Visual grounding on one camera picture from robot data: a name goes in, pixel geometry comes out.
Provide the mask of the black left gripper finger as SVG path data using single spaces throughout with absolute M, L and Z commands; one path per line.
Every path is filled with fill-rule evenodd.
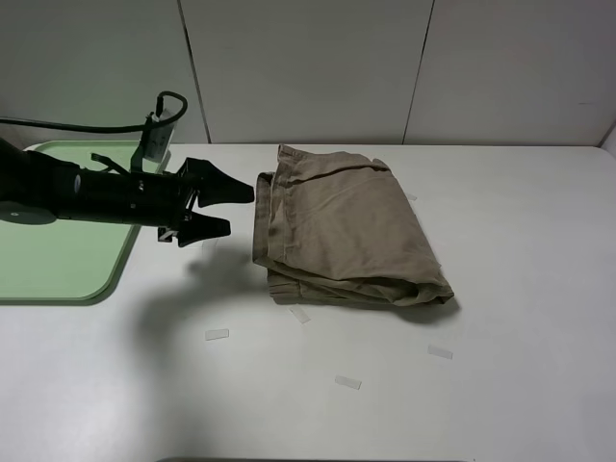
M 207 160 L 188 158 L 178 170 L 182 184 L 189 188 L 190 207 L 217 204 L 249 204 L 254 201 L 254 188 L 218 169 Z
M 199 243 L 211 239 L 229 236 L 231 223 L 223 218 L 191 214 L 178 228 L 176 239 L 179 247 Z

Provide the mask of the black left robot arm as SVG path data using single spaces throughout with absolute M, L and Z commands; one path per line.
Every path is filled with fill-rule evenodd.
M 228 220 L 200 215 L 194 206 L 255 199 L 251 186 L 209 161 L 188 158 L 174 173 L 148 173 L 142 168 L 146 155 L 146 148 L 138 146 L 124 168 L 93 153 L 91 159 L 103 169 L 91 170 L 2 141 L 1 219 L 28 225 L 77 220 L 155 227 L 159 241 L 184 247 L 231 233 Z

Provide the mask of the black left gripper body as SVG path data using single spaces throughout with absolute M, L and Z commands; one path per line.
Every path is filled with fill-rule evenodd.
M 75 169 L 71 180 L 71 218 L 80 221 L 157 227 L 164 241 L 182 244 L 197 237 L 196 177 L 177 172 L 112 173 Z

